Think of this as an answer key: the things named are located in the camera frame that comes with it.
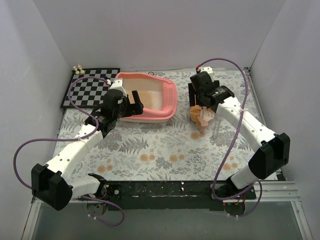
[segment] white cable clip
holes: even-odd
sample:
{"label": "white cable clip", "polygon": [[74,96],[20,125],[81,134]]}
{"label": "white cable clip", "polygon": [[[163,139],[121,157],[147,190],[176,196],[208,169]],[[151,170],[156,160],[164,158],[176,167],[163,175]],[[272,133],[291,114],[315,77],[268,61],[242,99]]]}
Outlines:
{"label": "white cable clip", "polygon": [[87,142],[86,142],[83,138],[81,138],[80,136],[78,136],[77,138],[78,138],[78,141],[84,143],[84,145],[85,145],[86,148],[88,149],[88,152],[90,152],[90,148],[89,148],[89,146],[87,145]]}
{"label": "white cable clip", "polygon": [[236,115],[238,116],[238,115],[240,115],[242,112],[243,112],[243,114],[245,114],[245,112],[247,112],[247,111],[248,111],[248,108],[241,108],[241,107],[240,107],[239,112],[238,112]]}

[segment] white wall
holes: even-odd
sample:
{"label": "white wall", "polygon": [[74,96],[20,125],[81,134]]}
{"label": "white wall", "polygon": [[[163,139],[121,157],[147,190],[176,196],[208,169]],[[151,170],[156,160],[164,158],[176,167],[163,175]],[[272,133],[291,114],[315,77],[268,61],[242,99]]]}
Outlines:
{"label": "white wall", "polygon": [[[32,0],[0,0],[0,239],[21,238],[32,194],[13,171],[20,144],[56,137],[69,67]],[[31,169],[45,163],[52,143],[34,143],[18,156],[18,170],[30,184]]]}
{"label": "white wall", "polygon": [[252,66],[270,128],[291,138],[285,175],[296,182],[320,239],[320,2],[286,0]]}
{"label": "white wall", "polygon": [[285,0],[33,0],[70,67],[252,65]]}

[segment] gray floor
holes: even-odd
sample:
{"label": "gray floor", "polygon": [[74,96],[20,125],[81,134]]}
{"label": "gray floor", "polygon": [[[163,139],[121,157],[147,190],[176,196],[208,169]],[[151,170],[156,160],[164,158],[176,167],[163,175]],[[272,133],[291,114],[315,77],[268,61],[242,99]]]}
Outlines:
{"label": "gray floor", "polygon": [[[253,202],[246,203],[251,208]],[[86,214],[85,203],[71,203],[61,211],[42,204],[34,240],[300,240],[290,202],[261,202],[248,217],[235,219],[207,209],[126,210],[125,221],[109,227]],[[118,211],[103,217],[118,221]]]}

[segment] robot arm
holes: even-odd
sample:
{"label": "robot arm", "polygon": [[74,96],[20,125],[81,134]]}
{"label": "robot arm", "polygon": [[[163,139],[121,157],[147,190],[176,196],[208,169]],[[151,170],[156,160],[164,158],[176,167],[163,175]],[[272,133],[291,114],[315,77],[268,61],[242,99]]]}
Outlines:
{"label": "robot arm", "polygon": [[56,210],[63,209],[72,198],[89,194],[101,199],[106,194],[106,180],[90,173],[79,179],[71,179],[71,174],[86,154],[115,128],[122,117],[140,115],[143,104],[137,91],[132,91],[135,103],[130,103],[122,79],[114,80],[103,96],[103,103],[96,106],[91,115],[99,123],[98,129],[86,139],[81,137],[96,129],[96,122],[88,117],[75,136],[78,141],[69,143],[60,153],[45,165],[36,164],[31,171],[32,194]]}
{"label": "robot arm", "polygon": [[266,179],[288,163],[289,137],[285,133],[276,134],[243,110],[230,89],[220,86],[219,81],[213,81],[212,68],[202,67],[190,79],[191,83],[188,85],[190,106],[197,104],[211,108],[235,128],[238,126],[241,112],[244,112],[240,134],[255,152],[247,166],[230,176],[226,180],[226,185],[216,189],[218,197],[235,195],[258,179]]}

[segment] pink plastic bin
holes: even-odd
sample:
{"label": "pink plastic bin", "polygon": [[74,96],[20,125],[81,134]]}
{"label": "pink plastic bin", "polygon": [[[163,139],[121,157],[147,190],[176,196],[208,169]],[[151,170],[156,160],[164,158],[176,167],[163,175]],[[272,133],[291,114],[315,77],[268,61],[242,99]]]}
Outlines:
{"label": "pink plastic bin", "polygon": [[126,122],[165,123],[177,110],[178,93],[176,84],[170,79],[141,72],[120,72],[116,79],[124,80],[127,94],[137,90],[152,94],[153,109],[144,107],[143,114],[120,118]]}

